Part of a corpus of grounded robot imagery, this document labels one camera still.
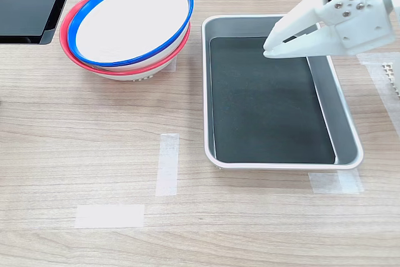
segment red-rimmed bowl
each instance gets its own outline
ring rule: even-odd
[[[101,69],[96,69],[92,66],[89,66],[87,64],[84,64],[78,58],[76,58],[71,50],[69,49],[68,46],[68,27],[71,21],[74,19],[74,16],[76,13],[88,2],[89,0],[82,0],[79,3],[77,3],[65,16],[64,20],[62,21],[61,27],[60,27],[60,43],[62,50],[65,52],[67,57],[70,58],[72,62],[77,64],[78,66],[91,71],[93,73],[96,73],[104,78],[110,78],[110,79],[115,79],[118,81],[134,81],[137,79],[142,79],[142,78],[148,78],[149,76],[152,76],[153,74],[157,73],[158,71],[164,69],[166,66],[168,66],[173,58],[175,58],[178,53],[183,49],[185,46],[186,42],[189,39],[190,35],[190,30],[191,30],[191,24],[189,23],[188,31],[186,32],[182,42],[180,45],[166,58],[160,60],[159,62],[152,64],[150,66],[146,66],[140,69],[135,69],[131,71],[107,71],[107,70],[101,70]]]

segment metal tray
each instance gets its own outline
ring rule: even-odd
[[[223,169],[355,168],[364,153],[331,58],[262,57],[280,18],[203,22],[206,155]]]

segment stacked bowls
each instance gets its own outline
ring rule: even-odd
[[[146,79],[182,50],[192,11],[193,0],[82,0],[61,24],[61,47],[105,78]]]

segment tape strip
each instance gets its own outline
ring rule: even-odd
[[[179,134],[162,134],[156,196],[172,196],[177,193]]]
[[[78,206],[75,228],[142,228],[143,204]]]
[[[357,169],[337,173],[309,173],[312,190],[317,194],[359,194],[364,191]]]
[[[177,60],[178,60],[178,57],[173,58],[171,63],[161,71],[162,72],[175,72],[176,71],[176,61]]]
[[[400,58],[400,53],[362,53],[358,54],[357,57],[360,64],[367,67],[393,126],[400,136],[400,99],[383,68],[384,63],[393,63],[397,58]],[[400,74],[395,72],[394,80],[396,80],[396,77],[400,80]]]

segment wood grain surface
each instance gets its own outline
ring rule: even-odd
[[[58,33],[0,46],[0,266],[400,266],[399,137],[356,58],[334,64],[364,192],[314,194],[306,171],[220,171],[204,154],[202,21],[299,1],[195,0],[177,71],[139,83],[77,67]],[[163,133],[181,137],[178,189],[155,197]],[[144,204],[144,227],[74,229],[84,204]]]

